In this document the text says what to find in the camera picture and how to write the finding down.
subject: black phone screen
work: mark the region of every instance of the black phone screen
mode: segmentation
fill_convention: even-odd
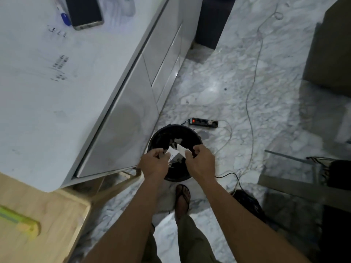
[[[66,0],[72,26],[102,21],[98,0]]]

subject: forearm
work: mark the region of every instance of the forearm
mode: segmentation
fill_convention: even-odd
[[[134,198],[89,252],[84,263],[140,262],[156,208],[159,179],[146,179]]]
[[[283,237],[240,205],[215,179],[200,185],[238,263],[309,262]]]

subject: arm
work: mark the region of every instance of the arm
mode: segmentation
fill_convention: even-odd
[[[228,245],[239,263],[307,263],[308,259],[268,225],[240,205],[215,175],[215,157],[203,145],[194,146],[197,157],[186,151],[189,173],[200,184]]]
[[[83,263],[141,261],[156,208],[157,190],[168,172],[170,155],[167,153],[157,159],[156,156],[161,152],[163,149],[153,149],[143,155],[138,168],[142,169],[145,180],[128,207],[88,253]]]

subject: hand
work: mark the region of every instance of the hand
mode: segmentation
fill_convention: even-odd
[[[197,154],[195,158],[193,158],[190,151],[185,151],[185,163],[190,175],[194,177],[199,184],[203,181],[215,180],[215,156],[204,145],[196,145],[193,147],[193,149]]]
[[[143,171],[145,179],[156,177],[162,180],[168,172],[170,157],[170,153],[163,155],[163,148],[152,149],[141,157],[137,168]]]

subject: person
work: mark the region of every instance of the person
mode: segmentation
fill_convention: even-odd
[[[241,206],[215,178],[215,157],[204,145],[194,146],[197,156],[186,152],[190,175],[203,189],[213,213],[238,263],[304,263],[309,260],[282,236]],[[163,148],[143,155],[139,168],[145,180],[128,207],[83,260],[84,263],[161,263],[157,257],[151,220],[157,189],[168,172],[170,155]],[[181,263],[212,263],[216,260],[204,234],[187,215],[190,191],[176,187],[175,220]]]

